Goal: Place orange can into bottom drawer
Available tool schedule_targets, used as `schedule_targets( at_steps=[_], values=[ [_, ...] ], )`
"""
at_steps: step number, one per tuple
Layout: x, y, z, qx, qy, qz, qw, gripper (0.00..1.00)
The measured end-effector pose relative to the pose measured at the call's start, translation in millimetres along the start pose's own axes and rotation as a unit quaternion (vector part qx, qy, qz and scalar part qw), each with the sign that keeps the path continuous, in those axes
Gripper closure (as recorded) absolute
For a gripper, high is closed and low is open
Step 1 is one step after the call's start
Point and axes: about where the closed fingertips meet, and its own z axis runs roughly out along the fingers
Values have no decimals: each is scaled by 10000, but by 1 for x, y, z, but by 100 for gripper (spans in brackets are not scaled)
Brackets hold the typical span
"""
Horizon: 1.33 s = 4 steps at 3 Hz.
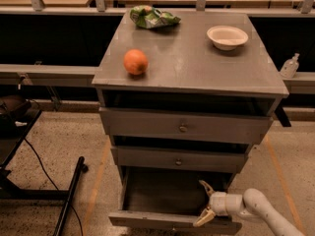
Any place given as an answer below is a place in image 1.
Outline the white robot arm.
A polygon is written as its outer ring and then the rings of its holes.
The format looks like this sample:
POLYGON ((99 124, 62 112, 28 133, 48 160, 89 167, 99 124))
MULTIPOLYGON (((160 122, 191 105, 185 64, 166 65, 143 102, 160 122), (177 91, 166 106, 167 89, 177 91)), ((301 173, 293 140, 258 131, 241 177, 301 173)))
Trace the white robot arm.
POLYGON ((269 202, 267 197, 257 189, 247 189, 242 195, 215 192, 204 180, 199 183, 209 197, 208 204, 193 223, 200 227, 216 216, 237 215, 247 221, 264 221, 275 236, 305 236, 269 202))

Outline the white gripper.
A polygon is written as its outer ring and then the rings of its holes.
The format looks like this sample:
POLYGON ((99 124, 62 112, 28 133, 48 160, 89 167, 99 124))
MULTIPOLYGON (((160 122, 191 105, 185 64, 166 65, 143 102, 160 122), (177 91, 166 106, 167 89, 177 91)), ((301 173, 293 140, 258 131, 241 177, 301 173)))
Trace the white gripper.
POLYGON ((215 192, 206 181, 200 180, 206 194, 210 197, 210 207, 205 208, 200 216, 193 223, 194 227, 200 227, 210 222, 215 216, 228 216, 239 214, 244 209, 243 197, 238 194, 228 194, 225 192, 215 192))

